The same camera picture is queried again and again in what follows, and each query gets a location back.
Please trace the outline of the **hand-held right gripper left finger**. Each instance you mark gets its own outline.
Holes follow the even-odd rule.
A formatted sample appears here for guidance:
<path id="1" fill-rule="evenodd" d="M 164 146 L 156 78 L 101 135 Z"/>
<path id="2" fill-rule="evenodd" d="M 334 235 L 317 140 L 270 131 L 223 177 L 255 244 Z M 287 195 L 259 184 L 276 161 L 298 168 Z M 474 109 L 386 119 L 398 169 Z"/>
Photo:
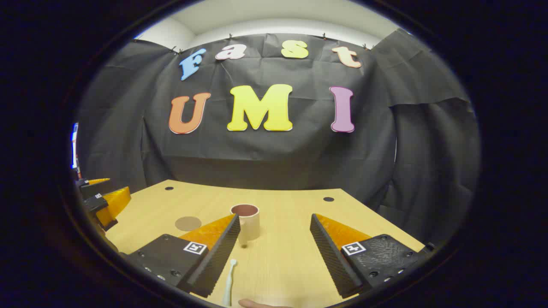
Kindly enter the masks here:
<path id="1" fill-rule="evenodd" d="M 208 297 L 229 259 L 241 230 L 231 214 L 180 237 L 162 234 L 125 259 L 135 267 L 187 293 Z"/>

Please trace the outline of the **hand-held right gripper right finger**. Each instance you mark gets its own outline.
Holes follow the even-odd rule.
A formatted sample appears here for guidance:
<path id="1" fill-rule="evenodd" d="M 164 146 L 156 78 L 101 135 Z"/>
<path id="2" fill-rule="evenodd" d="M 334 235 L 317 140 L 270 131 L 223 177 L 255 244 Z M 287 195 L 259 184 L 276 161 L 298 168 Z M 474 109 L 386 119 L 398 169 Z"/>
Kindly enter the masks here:
<path id="1" fill-rule="evenodd" d="M 415 251 L 389 234 L 368 236 L 326 216 L 311 215 L 310 232 L 343 298 L 362 294 L 416 269 L 429 250 Z"/>

